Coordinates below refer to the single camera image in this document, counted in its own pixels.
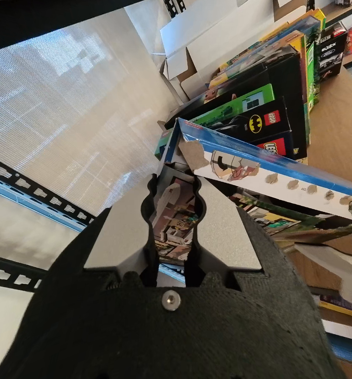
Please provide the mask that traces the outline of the small black car toy box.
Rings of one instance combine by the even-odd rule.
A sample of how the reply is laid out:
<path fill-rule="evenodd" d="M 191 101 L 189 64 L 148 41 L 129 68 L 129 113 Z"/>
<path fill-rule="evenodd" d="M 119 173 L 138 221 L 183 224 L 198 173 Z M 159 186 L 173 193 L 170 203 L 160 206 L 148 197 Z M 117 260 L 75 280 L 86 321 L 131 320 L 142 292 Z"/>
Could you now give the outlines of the small black car toy box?
<path fill-rule="evenodd" d="M 321 32 L 319 43 L 320 81 L 340 73 L 348 31 L 341 21 L 326 27 Z"/>

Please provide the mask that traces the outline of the camper van toy brick box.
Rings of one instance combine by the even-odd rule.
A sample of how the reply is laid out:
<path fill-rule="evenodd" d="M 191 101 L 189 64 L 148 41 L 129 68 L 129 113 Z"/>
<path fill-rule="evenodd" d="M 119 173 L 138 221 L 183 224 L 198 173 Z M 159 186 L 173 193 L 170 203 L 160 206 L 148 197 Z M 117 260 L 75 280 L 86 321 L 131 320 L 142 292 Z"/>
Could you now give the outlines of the camper van toy brick box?
<path fill-rule="evenodd" d="M 180 118 L 157 167 L 158 177 L 166 163 L 173 163 L 177 149 L 181 164 L 194 174 L 193 183 L 204 177 L 225 190 L 244 188 L 349 222 L 340 230 L 352 228 L 352 182 Z"/>

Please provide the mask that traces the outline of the row of Lego boxes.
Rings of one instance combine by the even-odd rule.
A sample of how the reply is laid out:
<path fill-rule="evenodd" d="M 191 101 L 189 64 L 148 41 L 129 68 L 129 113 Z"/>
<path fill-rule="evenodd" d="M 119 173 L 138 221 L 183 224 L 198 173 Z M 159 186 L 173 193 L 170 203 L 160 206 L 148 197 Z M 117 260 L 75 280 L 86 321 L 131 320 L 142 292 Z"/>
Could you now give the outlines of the row of Lego boxes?
<path fill-rule="evenodd" d="M 292 159 L 303 162 L 307 158 L 305 106 L 301 79 L 300 53 L 291 45 L 276 48 L 270 56 L 235 76 L 228 78 L 173 111 L 165 122 L 166 130 L 181 117 L 186 120 L 200 116 L 267 84 L 272 86 L 275 98 L 283 97 L 292 131 Z"/>

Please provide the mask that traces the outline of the bright green toy brick box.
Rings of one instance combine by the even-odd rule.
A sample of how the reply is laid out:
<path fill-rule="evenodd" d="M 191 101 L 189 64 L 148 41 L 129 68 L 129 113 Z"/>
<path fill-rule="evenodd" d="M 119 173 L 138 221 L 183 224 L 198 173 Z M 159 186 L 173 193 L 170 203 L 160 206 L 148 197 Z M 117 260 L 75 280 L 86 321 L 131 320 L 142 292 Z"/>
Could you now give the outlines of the bright green toy brick box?
<path fill-rule="evenodd" d="M 250 80 L 242 84 L 225 84 L 210 89 L 169 116 L 165 123 L 166 130 L 159 139 L 154 155 L 160 160 L 175 120 L 179 117 L 203 127 L 220 128 L 223 122 L 274 99 L 274 90 L 269 80 Z"/>

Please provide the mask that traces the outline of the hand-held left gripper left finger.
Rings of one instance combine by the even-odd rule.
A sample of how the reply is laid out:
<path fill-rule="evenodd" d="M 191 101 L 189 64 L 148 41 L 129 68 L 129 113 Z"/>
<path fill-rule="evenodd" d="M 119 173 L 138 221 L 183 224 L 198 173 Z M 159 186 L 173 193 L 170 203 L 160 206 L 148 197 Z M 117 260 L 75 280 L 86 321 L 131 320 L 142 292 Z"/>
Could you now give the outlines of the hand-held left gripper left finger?
<path fill-rule="evenodd" d="M 159 256 L 150 221 L 156 192 L 157 175 L 150 174 L 111 206 L 84 269 L 110 269 L 120 279 L 135 272 L 145 286 L 156 287 Z"/>

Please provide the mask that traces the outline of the green plant toy brick box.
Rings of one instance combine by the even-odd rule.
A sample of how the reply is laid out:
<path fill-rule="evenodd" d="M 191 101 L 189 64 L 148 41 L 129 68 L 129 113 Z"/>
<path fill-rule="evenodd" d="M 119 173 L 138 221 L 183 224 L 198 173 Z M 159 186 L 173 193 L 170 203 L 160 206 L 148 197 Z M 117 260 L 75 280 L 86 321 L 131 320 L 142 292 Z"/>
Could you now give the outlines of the green plant toy brick box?
<path fill-rule="evenodd" d="M 256 42 L 246 50 L 242 51 L 240 54 L 237 54 L 230 60 L 221 64 L 219 69 L 221 72 L 223 72 L 226 70 L 226 68 L 232 66 L 237 61 L 245 56 L 248 56 L 255 50 L 259 48 L 264 49 L 270 46 L 272 43 L 281 42 L 284 39 L 287 44 L 302 52 L 302 58 L 305 64 L 306 73 L 306 95 L 304 97 L 304 108 L 307 115 L 309 116 L 315 102 L 317 102 L 316 98 L 318 97 L 320 90 L 317 43 L 319 37 L 321 36 L 322 30 L 321 22 L 312 16 L 308 16 L 305 20 L 300 20 L 292 26 L 280 31 L 276 35 L 272 36 L 269 40 Z"/>

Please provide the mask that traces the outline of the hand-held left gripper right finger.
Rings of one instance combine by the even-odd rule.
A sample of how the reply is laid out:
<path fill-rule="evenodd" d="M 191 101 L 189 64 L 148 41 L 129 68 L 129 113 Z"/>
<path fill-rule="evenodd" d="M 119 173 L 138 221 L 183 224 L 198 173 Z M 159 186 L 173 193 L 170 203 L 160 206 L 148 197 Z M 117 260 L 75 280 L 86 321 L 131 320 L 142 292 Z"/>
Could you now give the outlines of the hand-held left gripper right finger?
<path fill-rule="evenodd" d="M 261 264 L 238 208 L 204 177 L 193 183 L 195 212 L 192 247 L 184 264 L 186 287 L 200 287 L 209 273 L 225 287 L 239 287 L 237 272 L 260 272 Z"/>

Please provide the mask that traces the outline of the background wooden shelf unit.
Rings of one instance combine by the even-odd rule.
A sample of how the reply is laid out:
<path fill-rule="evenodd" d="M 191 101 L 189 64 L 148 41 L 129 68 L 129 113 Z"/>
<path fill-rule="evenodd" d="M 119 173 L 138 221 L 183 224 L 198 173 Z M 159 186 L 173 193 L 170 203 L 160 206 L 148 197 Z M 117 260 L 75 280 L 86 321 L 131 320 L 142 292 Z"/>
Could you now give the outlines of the background wooden shelf unit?
<path fill-rule="evenodd" d="M 334 2 L 332 2 L 322 8 L 322 11 L 326 16 L 327 26 L 340 21 L 348 30 L 352 28 L 352 5 L 349 7 L 344 7 L 342 5 L 336 5 Z M 343 66 L 346 69 L 352 67 L 352 54 L 347 55 L 343 58 Z"/>

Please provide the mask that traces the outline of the dark blue toy brick box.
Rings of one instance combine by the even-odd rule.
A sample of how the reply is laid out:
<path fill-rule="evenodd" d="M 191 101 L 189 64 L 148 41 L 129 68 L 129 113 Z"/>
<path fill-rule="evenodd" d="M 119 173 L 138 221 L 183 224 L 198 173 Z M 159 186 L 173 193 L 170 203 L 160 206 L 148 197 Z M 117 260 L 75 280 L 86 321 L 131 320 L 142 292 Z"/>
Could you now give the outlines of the dark blue toy brick box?
<path fill-rule="evenodd" d="M 283 97 L 225 121 L 220 124 L 220 128 L 208 129 L 268 150 L 272 154 L 289 159 L 294 155 L 292 130 Z"/>

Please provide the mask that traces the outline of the white cardboard box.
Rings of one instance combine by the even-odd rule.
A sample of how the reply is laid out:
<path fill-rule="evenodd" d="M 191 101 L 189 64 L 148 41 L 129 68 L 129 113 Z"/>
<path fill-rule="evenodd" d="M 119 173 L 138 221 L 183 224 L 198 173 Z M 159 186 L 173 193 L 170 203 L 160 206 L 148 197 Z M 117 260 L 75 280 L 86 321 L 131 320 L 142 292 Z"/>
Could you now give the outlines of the white cardboard box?
<path fill-rule="evenodd" d="M 307 1 L 195 1 L 160 29 L 160 73 L 181 104 L 204 92 L 219 66 L 282 22 L 306 12 Z"/>

